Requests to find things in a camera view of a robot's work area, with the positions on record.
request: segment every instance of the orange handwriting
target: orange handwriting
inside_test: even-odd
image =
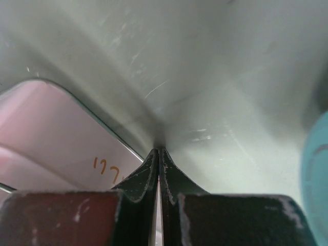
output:
[[[98,162],[98,157],[95,157],[94,158],[94,161],[93,161],[93,168],[96,168],[97,167],[97,162]],[[104,166],[102,167],[102,171],[101,171],[101,174],[104,174],[105,172],[105,169],[106,169],[106,160],[105,159],[102,159],[100,161],[100,164],[103,164]],[[114,180],[113,180],[113,184],[116,183],[116,180],[118,178],[118,175],[119,175],[119,168],[118,167],[115,167],[115,166],[111,166],[110,167],[111,170],[116,170],[116,174],[115,174],[115,177],[114,177]]]

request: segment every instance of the scratch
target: scratch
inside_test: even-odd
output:
[[[155,87],[155,89],[153,89],[151,92],[149,92],[149,93],[147,94],[147,96],[145,96],[145,99],[146,99],[146,98],[147,98],[147,97],[148,97],[153,91],[155,91],[157,88],[161,87],[162,85],[164,85],[166,82],[169,82],[169,81],[170,81],[170,79],[164,81],[162,84],[160,84],[159,86]]]
[[[125,29],[125,27],[127,27],[126,23],[124,23],[123,26],[121,27],[121,31],[123,31]]]
[[[207,129],[199,129],[199,130],[192,130],[192,131],[190,131],[190,132],[204,132],[204,131],[206,131]]]
[[[81,212],[81,208],[82,208],[82,206],[86,203],[86,202],[88,202],[88,201],[90,201],[90,199],[88,198],[88,199],[85,199],[78,207],[77,207],[77,212],[76,212],[76,214],[75,214],[75,216],[74,216],[74,218],[73,218],[73,220],[76,222],[76,223],[78,223],[79,221],[80,221],[80,217],[81,217],[81,215],[80,215],[80,212]]]
[[[136,174],[134,174],[133,176],[128,177],[127,180],[129,180],[130,178],[132,178],[132,177],[134,177],[134,176],[138,176],[140,173],[136,173]]]
[[[90,207],[86,207],[86,209],[84,209],[83,213],[86,213],[89,209],[90,209]]]
[[[117,46],[119,46],[120,43],[121,43],[121,38],[122,38],[122,35],[117,36],[116,38],[114,38],[114,39],[112,40],[112,42],[111,42],[111,44],[110,44],[109,46],[110,46],[110,47],[111,47],[112,45],[117,45]]]
[[[143,46],[143,47],[138,51],[138,53],[136,53],[136,54],[132,57],[132,59],[131,59],[131,63],[130,63],[130,66],[132,66],[132,64],[134,63],[134,60],[137,59],[137,57],[140,55],[140,52],[141,52],[144,48],[145,48],[145,46]]]
[[[238,141],[236,135],[234,134],[233,130],[231,129],[228,121],[226,119],[223,119],[223,125],[224,128],[227,129],[229,136],[233,139],[233,141],[235,142],[235,144],[237,144],[237,146],[239,147],[239,149],[242,151],[242,153],[247,157],[247,159],[255,166],[256,162],[255,160],[249,155],[249,153],[247,153],[247,151],[245,150],[245,148],[242,146],[242,144]]]
[[[200,138],[193,139],[192,142],[205,141],[205,140],[210,140],[210,139],[212,139],[211,135],[208,135],[208,136],[203,135]]]

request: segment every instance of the teal object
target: teal object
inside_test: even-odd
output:
[[[305,213],[319,246],[328,245],[328,113],[312,128],[303,150],[301,188]]]

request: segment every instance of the scuff mark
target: scuff mark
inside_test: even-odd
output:
[[[130,14],[130,12],[131,12],[131,8],[130,7],[126,7],[125,8],[125,11],[124,11],[124,14],[125,15],[128,15],[128,14]]]
[[[115,211],[115,215],[114,215],[115,222],[118,222],[118,219],[119,219],[119,214],[121,212],[121,203],[122,203],[122,198],[119,199],[119,202],[118,202],[118,205],[117,205],[117,209]]]
[[[98,22],[98,25],[99,26],[103,26],[104,24],[105,24],[105,22],[107,21],[107,19],[108,19],[108,17],[111,15],[111,12],[109,11],[107,14],[106,14],[106,16],[101,20],[101,21],[99,21]]]
[[[204,141],[204,140],[210,140],[212,139],[211,135],[204,135],[201,136],[200,138],[194,138],[192,142],[198,142],[198,141]]]
[[[301,218],[299,215],[295,212],[294,207],[290,204],[290,201],[292,201],[288,197],[279,196],[277,199],[281,202],[283,207],[283,213],[288,216],[290,220],[295,221],[296,228],[298,229],[304,229],[304,226],[302,225]]]
[[[32,245],[33,246],[38,246],[38,242],[37,242],[37,228],[33,228],[32,234],[33,234],[33,237],[32,237]]]
[[[229,136],[232,138],[232,140],[235,142],[235,144],[237,144],[237,146],[239,147],[239,149],[242,151],[242,153],[247,157],[247,159],[257,167],[257,164],[255,162],[255,160],[247,153],[247,151],[245,150],[245,148],[242,146],[242,144],[238,141],[237,137],[235,136],[233,130],[231,129],[228,121],[226,119],[223,119],[223,126],[224,128],[226,128],[226,130],[228,131]]]
[[[117,45],[119,46],[121,44],[121,38],[122,38],[122,35],[119,35],[117,36],[116,38],[114,38],[110,44],[110,46],[112,45]]]
[[[190,131],[190,132],[204,132],[204,131],[206,131],[207,129],[199,129],[199,130],[192,130],[192,131]]]
[[[265,206],[264,207],[266,210],[271,210],[271,211],[277,211],[278,210],[278,208],[276,208],[276,207],[271,207],[271,206]]]
[[[78,223],[79,221],[80,221],[80,217],[81,217],[81,215],[80,215],[80,212],[81,212],[81,208],[82,208],[82,206],[86,203],[86,202],[88,202],[88,201],[90,201],[90,199],[88,198],[88,199],[85,199],[78,207],[77,207],[77,212],[76,212],[76,214],[75,214],[75,216],[74,216],[74,218],[73,218],[73,220],[76,222],[76,223]]]
[[[159,86],[155,87],[155,89],[153,89],[151,92],[149,92],[146,96],[145,96],[145,99],[153,92],[155,91],[156,89],[158,89],[159,87],[161,87],[162,85],[164,85],[165,83],[169,82],[170,79],[164,81],[162,84],[160,84]]]
[[[86,213],[89,209],[90,209],[90,207],[86,207],[86,209],[84,209],[83,213]]]
[[[164,161],[163,161],[163,167],[164,167],[164,176],[165,176],[164,180],[165,180],[165,184],[166,184],[166,187],[167,187],[167,193],[168,193],[170,202],[173,204],[174,203],[173,196],[172,196],[172,193],[171,193],[170,188],[169,188],[168,180],[166,178],[166,174],[167,174],[166,169],[168,168],[168,165]]]
[[[181,226],[181,242],[183,246],[192,245],[190,239],[190,220],[188,215],[185,212],[185,199],[186,197],[182,194],[179,194],[178,197],[180,206],[179,206],[179,213],[180,213],[180,226]]]
[[[143,47],[138,51],[138,53],[136,53],[136,54],[132,57],[132,59],[131,59],[131,63],[130,63],[130,66],[132,66],[132,64],[134,63],[134,60],[137,59],[137,57],[140,55],[140,52],[141,52],[144,48],[145,48],[145,46],[143,46]]]
[[[122,27],[121,27],[121,31],[123,31],[123,30],[125,29],[125,27],[127,27],[127,24],[126,24],[126,23],[124,23],[124,24],[122,25]]]

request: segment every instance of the gray metal surface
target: gray metal surface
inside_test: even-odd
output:
[[[320,115],[323,0],[0,1],[1,90],[63,86],[145,157],[166,145],[210,192],[300,201]]]

